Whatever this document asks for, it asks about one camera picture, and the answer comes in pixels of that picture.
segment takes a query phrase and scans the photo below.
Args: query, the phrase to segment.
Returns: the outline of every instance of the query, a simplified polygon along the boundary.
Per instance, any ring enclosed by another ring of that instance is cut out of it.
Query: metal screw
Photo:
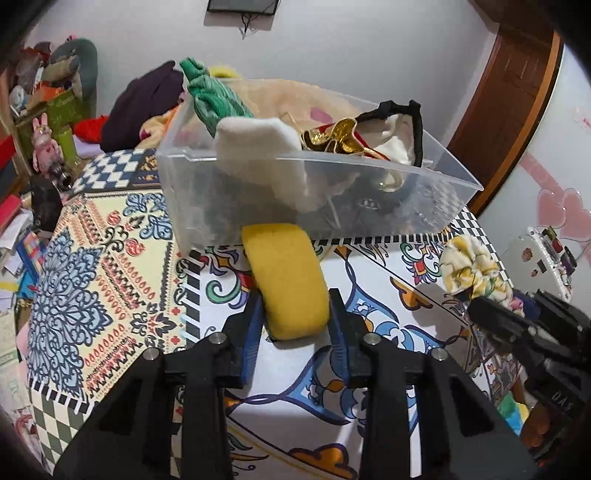
[[[449,353],[447,353],[443,348],[434,348],[433,350],[431,350],[431,356],[435,360],[443,362],[444,360],[447,360]]]
[[[144,353],[142,353],[142,356],[146,360],[150,361],[156,360],[158,358],[158,355],[160,355],[160,350],[158,350],[155,346],[147,348],[146,350],[144,350]]]
[[[228,339],[228,337],[224,332],[215,332],[208,336],[207,339],[214,345],[221,345]]]
[[[377,345],[382,341],[382,337],[380,337],[377,333],[366,333],[363,336],[363,341],[369,345]]]

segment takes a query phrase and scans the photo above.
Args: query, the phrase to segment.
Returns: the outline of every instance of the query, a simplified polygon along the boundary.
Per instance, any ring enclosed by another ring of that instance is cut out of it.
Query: pink rabbit figurine
[[[37,118],[33,119],[33,149],[33,168],[45,177],[53,162],[64,163],[61,148],[51,137],[46,113],[41,115],[41,124]]]

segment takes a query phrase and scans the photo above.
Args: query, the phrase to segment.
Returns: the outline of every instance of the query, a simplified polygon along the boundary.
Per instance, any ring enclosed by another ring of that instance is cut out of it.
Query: door frame
[[[466,125],[472,121],[472,115],[474,114],[480,97],[484,92],[486,87],[486,82],[488,77],[491,74],[493,64],[495,62],[496,56],[501,48],[502,38],[500,35],[497,35],[495,44],[492,47],[491,55],[488,59],[488,63],[482,73],[482,77],[480,82],[478,83],[478,87],[476,88],[476,92],[470,101],[470,105],[466,109],[466,113],[460,122],[460,125],[457,127],[456,132],[453,135],[452,140],[449,142],[447,149],[453,151],[454,144],[458,141],[460,136],[463,133],[463,130],[466,128]],[[488,204],[492,201],[495,197],[513,168],[519,162],[519,159],[525,152],[527,145],[529,144],[531,137],[533,137],[535,130],[538,127],[538,124],[541,121],[542,116],[544,115],[544,111],[546,106],[548,105],[548,101],[550,100],[550,96],[552,94],[552,90],[554,89],[554,84],[556,82],[556,77],[558,76],[558,68],[560,66],[560,59],[562,58],[562,50],[563,50],[563,42],[561,38],[558,36],[556,32],[554,32],[552,37],[552,45],[550,47],[550,56],[548,58],[548,63],[546,64],[546,68],[544,71],[544,77],[542,78],[542,83],[540,84],[540,89],[535,97],[534,104],[524,122],[523,127],[519,131],[517,139],[511,146],[509,153],[501,162],[501,165],[497,169],[495,175],[490,180],[487,185],[484,185],[484,191],[479,192],[476,194],[476,197],[468,205],[470,211],[475,215],[479,216],[484,209],[488,206]]]

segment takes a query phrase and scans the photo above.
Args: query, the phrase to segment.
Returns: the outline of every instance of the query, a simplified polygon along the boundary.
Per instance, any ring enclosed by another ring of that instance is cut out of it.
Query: clutter pile
[[[0,406],[41,461],[27,385],[28,319],[43,267],[45,243],[32,231],[33,212],[10,195],[0,205]]]
[[[75,168],[80,158],[89,158],[84,156],[83,144],[77,152],[76,144],[83,141],[72,130],[94,110],[98,74],[95,45],[86,38],[72,36],[57,47],[49,42],[38,43],[22,49],[7,70],[12,72],[8,87],[15,138],[25,159],[33,159],[34,122],[40,122],[42,115],[70,168]]]

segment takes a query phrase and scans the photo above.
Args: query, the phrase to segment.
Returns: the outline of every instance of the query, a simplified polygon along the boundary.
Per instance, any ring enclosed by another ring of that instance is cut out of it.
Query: yellow floral cloth
[[[448,293],[455,295],[471,288],[470,299],[485,296],[509,308],[513,290],[500,277],[499,265],[476,237],[452,238],[441,253],[440,268]]]

